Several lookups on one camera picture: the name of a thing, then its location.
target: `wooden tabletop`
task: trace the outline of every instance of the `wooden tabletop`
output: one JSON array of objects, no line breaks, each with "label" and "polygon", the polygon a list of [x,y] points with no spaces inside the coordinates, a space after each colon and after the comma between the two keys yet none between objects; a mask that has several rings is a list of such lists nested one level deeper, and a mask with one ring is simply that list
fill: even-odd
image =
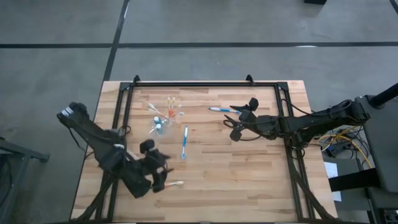
[{"label": "wooden tabletop", "polygon": [[[310,112],[303,81],[289,83],[292,103]],[[104,82],[95,123],[110,128],[120,82]],[[231,129],[224,126],[224,113],[208,108],[245,105],[252,97],[259,100],[256,115],[277,115],[272,87],[144,87],[133,92],[127,147],[139,154],[139,143],[151,138],[154,114],[167,111],[167,97],[175,96],[184,116],[177,119],[162,138],[155,138],[160,152],[170,155],[175,170],[167,182],[183,180],[183,186],[169,187],[134,198],[121,182],[114,211],[115,222],[290,222],[297,221],[290,177],[282,139],[234,142]],[[122,103],[122,114],[125,103]],[[302,114],[294,110],[296,116]],[[238,115],[229,113],[234,119]],[[187,158],[181,160],[183,129],[189,127]],[[250,131],[243,138],[253,138]],[[326,210],[336,217],[335,204],[318,147],[306,148],[304,157],[310,188]],[[78,217],[98,193],[103,171],[93,156],[84,163],[73,207]],[[305,202],[301,194],[303,209]]]}]

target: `concrete floor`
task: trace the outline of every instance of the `concrete floor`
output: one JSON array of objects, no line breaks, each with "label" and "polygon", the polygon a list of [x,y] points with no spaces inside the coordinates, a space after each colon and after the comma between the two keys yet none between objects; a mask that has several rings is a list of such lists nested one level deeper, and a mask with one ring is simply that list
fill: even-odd
[{"label": "concrete floor", "polygon": [[[111,43],[123,0],[0,1],[0,44]],[[398,41],[388,0],[131,0],[120,42]],[[68,220],[83,153],[55,117],[95,113],[110,49],[0,49],[0,136],[40,152],[13,223]],[[313,110],[398,82],[398,47],[119,49],[111,80],[304,80]]]}]

